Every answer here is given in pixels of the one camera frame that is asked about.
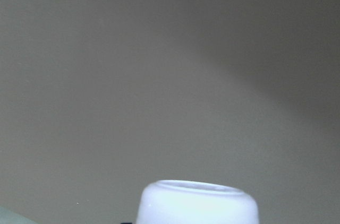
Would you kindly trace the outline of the pink cup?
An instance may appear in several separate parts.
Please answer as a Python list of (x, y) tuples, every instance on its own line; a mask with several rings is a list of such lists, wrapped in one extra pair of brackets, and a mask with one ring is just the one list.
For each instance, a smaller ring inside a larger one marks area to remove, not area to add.
[(137, 223), (259, 223), (256, 201), (244, 191), (210, 183), (159, 180), (141, 195)]

